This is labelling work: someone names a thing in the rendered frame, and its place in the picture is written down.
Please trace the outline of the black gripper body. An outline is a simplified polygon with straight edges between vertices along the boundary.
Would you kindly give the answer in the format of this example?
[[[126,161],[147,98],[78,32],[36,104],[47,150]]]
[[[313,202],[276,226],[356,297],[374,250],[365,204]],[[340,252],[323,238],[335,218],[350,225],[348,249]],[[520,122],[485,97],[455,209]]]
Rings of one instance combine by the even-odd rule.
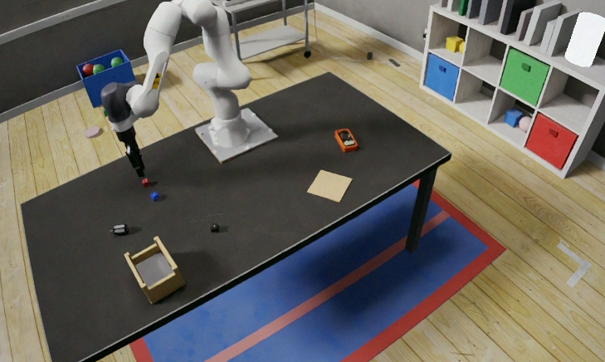
[[[125,147],[127,148],[127,144],[130,147],[130,150],[134,149],[132,145],[133,138],[136,136],[136,132],[134,126],[124,132],[115,132],[119,141],[125,143]]]

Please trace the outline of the beige flat mat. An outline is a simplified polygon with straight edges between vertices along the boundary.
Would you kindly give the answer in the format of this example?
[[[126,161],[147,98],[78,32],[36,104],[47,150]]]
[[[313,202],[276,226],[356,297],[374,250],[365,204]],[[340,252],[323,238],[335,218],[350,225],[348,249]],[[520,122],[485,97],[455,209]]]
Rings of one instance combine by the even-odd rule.
[[[351,181],[351,178],[320,170],[307,193],[340,202]]]

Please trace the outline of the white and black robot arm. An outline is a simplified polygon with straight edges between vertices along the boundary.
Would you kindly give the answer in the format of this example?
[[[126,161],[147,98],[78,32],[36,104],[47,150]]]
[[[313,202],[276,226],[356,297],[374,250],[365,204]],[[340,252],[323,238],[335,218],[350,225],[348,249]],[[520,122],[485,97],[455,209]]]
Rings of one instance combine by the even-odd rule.
[[[230,90],[246,89],[251,73],[233,51],[225,10],[213,6],[210,0],[160,3],[144,34],[144,48],[149,58],[144,84],[111,82],[100,93],[111,131],[126,131],[139,117],[147,118],[158,110],[170,52],[179,25],[184,21],[202,27],[205,52],[215,61],[197,64],[193,70],[195,83],[207,92],[215,110],[208,127],[212,142],[214,146],[227,148],[243,144],[251,131],[242,118],[237,95]]]

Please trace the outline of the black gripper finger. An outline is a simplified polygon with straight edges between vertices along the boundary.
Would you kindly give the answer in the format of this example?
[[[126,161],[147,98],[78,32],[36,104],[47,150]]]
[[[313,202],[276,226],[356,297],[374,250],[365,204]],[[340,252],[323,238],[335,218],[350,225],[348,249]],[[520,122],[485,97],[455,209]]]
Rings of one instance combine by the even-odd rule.
[[[140,154],[140,151],[139,151],[139,146],[138,146],[138,144],[137,144],[136,138],[134,138],[134,139],[133,139],[133,141],[134,141],[134,146],[135,146],[135,148],[136,148],[135,152],[136,152],[136,154],[137,154],[137,156],[138,156],[138,158],[139,158],[139,163],[141,164],[142,169],[145,169],[145,167],[144,167],[144,163],[143,163],[143,160],[141,159],[142,154]]]
[[[127,151],[125,153],[128,156],[129,161],[132,164],[133,168],[135,168],[135,170],[136,170],[137,175],[139,176],[139,178],[140,177],[144,177],[145,176],[144,171],[143,171],[143,169],[141,167],[141,164],[139,163],[137,154],[135,152],[136,148],[134,146],[134,141],[132,141],[132,145],[133,145],[134,149],[130,150],[129,145],[127,144],[127,148],[125,147],[127,149]]]

